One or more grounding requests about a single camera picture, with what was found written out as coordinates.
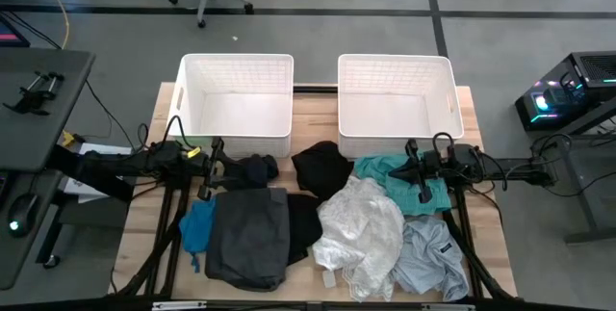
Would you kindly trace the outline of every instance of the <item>black desk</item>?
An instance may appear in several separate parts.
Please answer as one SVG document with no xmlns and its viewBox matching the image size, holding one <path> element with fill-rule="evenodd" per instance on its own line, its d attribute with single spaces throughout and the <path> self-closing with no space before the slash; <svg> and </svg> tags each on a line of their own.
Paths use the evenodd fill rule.
<svg viewBox="0 0 616 311">
<path fill-rule="evenodd" d="M 0 208 L 0 290 L 9 289 L 15 283 L 63 174 L 124 201 L 131 199 L 130 185 L 106 170 L 82 172 L 79 158 L 56 145 L 93 61 L 94 55 L 88 52 L 0 48 L 0 103 L 15 104 L 21 98 L 19 87 L 27 88 L 36 78 L 36 70 L 64 76 L 64 80 L 56 84 L 56 98 L 41 107 L 50 113 L 49 116 L 18 114 L 0 106 L 0 170 L 14 173 L 13 183 Z M 49 83 L 44 84 L 41 89 L 46 90 L 48 86 Z M 7 229 L 8 209 L 16 197 L 28 191 L 36 174 L 38 179 L 33 189 L 40 200 L 35 225 L 27 236 L 13 238 Z M 59 231 L 50 231 L 56 231 L 47 235 L 52 237 L 49 245 L 53 247 Z"/>
</svg>

